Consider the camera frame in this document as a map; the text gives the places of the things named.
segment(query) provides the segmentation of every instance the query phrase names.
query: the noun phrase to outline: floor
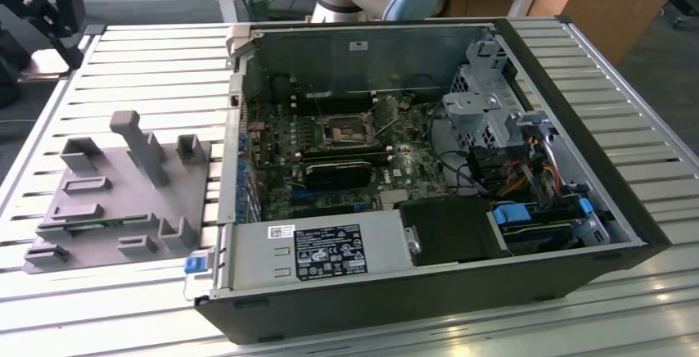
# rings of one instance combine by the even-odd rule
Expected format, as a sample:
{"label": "floor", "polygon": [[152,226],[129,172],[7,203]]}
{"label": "floor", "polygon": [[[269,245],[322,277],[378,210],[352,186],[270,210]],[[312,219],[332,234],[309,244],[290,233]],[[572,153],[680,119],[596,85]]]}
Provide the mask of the floor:
{"label": "floor", "polygon": [[[144,11],[146,15],[134,14]],[[86,14],[89,23],[110,25],[188,24],[221,20],[217,3],[202,1],[177,2],[176,6],[162,2],[94,3],[86,5]],[[672,20],[670,11],[656,18],[618,70],[678,137],[699,152],[699,107],[694,104],[699,95],[699,20],[685,23],[680,29],[672,28]],[[37,31],[1,7],[0,21],[27,49],[48,46]],[[31,129],[27,122],[1,121],[34,120],[50,90],[49,83],[26,85],[21,99],[0,109],[0,182]]]}

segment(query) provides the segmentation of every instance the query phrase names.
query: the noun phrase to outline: aluminum workbench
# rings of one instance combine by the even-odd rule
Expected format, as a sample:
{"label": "aluminum workbench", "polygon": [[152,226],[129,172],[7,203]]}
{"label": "aluminum workbench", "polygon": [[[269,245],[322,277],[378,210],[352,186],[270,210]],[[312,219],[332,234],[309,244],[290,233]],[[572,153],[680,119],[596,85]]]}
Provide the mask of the aluminum workbench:
{"label": "aluminum workbench", "polygon": [[58,83],[0,188],[0,354],[696,355],[699,160],[574,26],[540,18],[512,24],[670,238],[669,250],[561,300],[252,347],[229,343],[193,311],[184,260],[23,274],[61,176],[57,152],[66,138],[86,134],[100,147],[122,146],[108,133],[116,110],[136,110],[161,143],[181,133],[213,142],[201,247],[214,242],[226,25],[113,26],[82,39],[85,64]]}

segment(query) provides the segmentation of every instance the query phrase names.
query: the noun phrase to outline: warning label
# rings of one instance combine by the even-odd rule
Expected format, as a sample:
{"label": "warning label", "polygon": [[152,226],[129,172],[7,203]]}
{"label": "warning label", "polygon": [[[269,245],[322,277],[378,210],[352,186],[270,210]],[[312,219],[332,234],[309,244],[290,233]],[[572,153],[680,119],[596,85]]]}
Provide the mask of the warning label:
{"label": "warning label", "polygon": [[365,273],[364,241],[357,224],[293,232],[296,278],[301,281]]}

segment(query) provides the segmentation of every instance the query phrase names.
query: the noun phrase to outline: metal slat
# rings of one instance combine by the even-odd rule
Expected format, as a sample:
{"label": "metal slat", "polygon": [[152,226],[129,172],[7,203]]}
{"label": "metal slat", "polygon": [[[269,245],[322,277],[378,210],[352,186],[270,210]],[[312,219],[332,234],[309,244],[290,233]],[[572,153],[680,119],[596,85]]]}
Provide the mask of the metal slat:
{"label": "metal slat", "polygon": [[560,24],[553,20],[509,20],[509,23],[516,29],[560,29]]}
{"label": "metal slat", "polygon": [[[140,127],[142,130],[173,129],[184,124],[197,126],[224,125],[224,111],[204,111],[186,113],[177,118],[173,115],[142,115]],[[109,132],[110,117],[86,117],[76,120],[61,120],[56,123],[53,134],[92,134]]]}
{"label": "metal slat", "polygon": [[110,75],[84,77],[77,89],[90,88],[126,88],[149,85],[173,85],[196,83],[224,83],[230,80],[230,71],[216,70],[206,74],[201,72],[149,73],[142,75]]}
{"label": "metal slat", "polygon": [[630,189],[641,201],[666,200],[680,197],[699,196],[699,181],[685,179],[661,183],[637,183]]}
{"label": "metal slat", "polygon": [[162,30],[162,29],[197,29],[197,28],[230,28],[226,23],[206,23],[206,24],[160,24],[160,25],[109,25],[106,32],[112,31],[136,31],[141,29]]}
{"label": "metal slat", "polygon": [[593,61],[585,56],[581,57],[558,57],[558,58],[538,58],[538,62],[544,69],[554,70],[561,68],[588,68],[594,66]]}
{"label": "metal slat", "polygon": [[226,58],[224,48],[185,48],[182,50],[152,50],[149,52],[96,52],[89,65],[109,62],[186,61]]}
{"label": "metal slat", "polygon": [[650,129],[648,121],[638,115],[628,117],[597,118],[582,120],[586,129],[592,133],[626,132],[633,130]]}
{"label": "metal slat", "polygon": [[109,30],[102,35],[101,40],[105,42],[113,40],[221,38],[226,34],[228,28]]}
{"label": "metal slat", "polygon": [[610,103],[604,105],[573,106],[574,113],[582,120],[594,118],[620,117],[637,115],[637,110],[628,103]]}
{"label": "metal slat", "polygon": [[699,208],[699,198],[696,199],[684,199],[674,201],[658,201],[656,203],[646,203],[645,208],[650,213],[674,211],[674,210],[686,210]]}
{"label": "metal slat", "polygon": [[228,83],[216,84],[181,84],[181,85],[154,85],[150,87],[129,88],[97,88],[73,91],[69,98],[70,103],[88,102],[118,102],[142,99],[173,99],[210,97],[213,95],[228,94]]}
{"label": "metal slat", "polygon": [[532,38],[570,38],[568,32],[560,27],[553,29],[520,29],[516,32],[524,40]]}
{"label": "metal slat", "polygon": [[149,61],[88,64],[82,67],[82,75],[128,75],[142,73],[186,72],[194,70],[220,70],[225,69],[225,64],[225,58],[197,61]]}
{"label": "metal slat", "polygon": [[65,106],[60,118],[80,118],[84,115],[90,115],[92,117],[112,116],[113,112],[120,110],[133,110],[137,111],[140,115],[186,111],[214,111],[224,110],[228,107],[228,102],[228,96],[217,96],[196,99],[193,107],[190,99],[169,99],[166,102],[162,102],[161,100],[148,100],[80,103]]}
{"label": "metal slat", "polygon": [[644,183],[653,180],[693,178],[693,172],[682,162],[653,163],[618,167],[626,183]]}
{"label": "metal slat", "polygon": [[593,135],[601,148],[649,147],[665,142],[657,132],[648,130],[641,132],[598,133]]}
{"label": "metal slat", "polygon": [[572,38],[529,38],[524,39],[526,46],[532,48],[540,47],[578,47],[577,42]]}
{"label": "metal slat", "polygon": [[552,57],[552,56],[586,56],[585,51],[578,47],[545,47],[533,48],[532,53],[537,58]]}
{"label": "metal slat", "polygon": [[142,50],[177,50],[181,48],[202,48],[224,46],[224,38],[202,38],[202,39],[162,39],[148,40],[116,40],[112,42],[100,42],[97,45],[97,52],[126,52]]}
{"label": "metal slat", "polygon": [[[696,236],[696,228],[699,228],[699,209],[694,208],[690,210],[658,212],[657,214],[653,214],[653,218],[656,222],[677,222],[680,220],[693,219],[690,222],[682,224],[684,234],[690,240],[682,240],[678,242],[677,239],[673,239],[672,242],[678,244],[699,241],[699,237]],[[677,225],[664,225],[664,227],[677,228]]]}
{"label": "metal slat", "polygon": [[[533,94],[526,91],[524,93],[532,105],[538,105],[538,99]],[[564,92],[562,97],[570,105],[625,102],[624,95],[616,90]]]}

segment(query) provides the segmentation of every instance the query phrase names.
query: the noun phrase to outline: blue latch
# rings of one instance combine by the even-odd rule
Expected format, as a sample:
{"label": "blue latch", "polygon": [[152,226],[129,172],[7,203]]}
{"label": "blue latch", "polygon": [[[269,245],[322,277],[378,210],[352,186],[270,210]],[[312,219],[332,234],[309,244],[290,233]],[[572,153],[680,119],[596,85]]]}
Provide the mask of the blue latch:
{"label": "blue latch", "polygon": [[205,273],[206,270],[206,256],[188,257],[184,261],[184,273]]}
{"label": "blue latch", "polygon": [[522,204],[502,204],[492,211],[497,224],[513,224],[532,220],[526,206]]}
{"label": "blue latch", "polygon": [[237,140],[237,146],[245,148],[248,146],[248,135],[241,133]]}
{"label": "blue latch", "polygon": [[580,203],[580,208],[582,211],[585,211],[585,214],[592,214],[593,208],[592,208],[592,203],[589,202],[589,200],[580,199],[577,202]]}

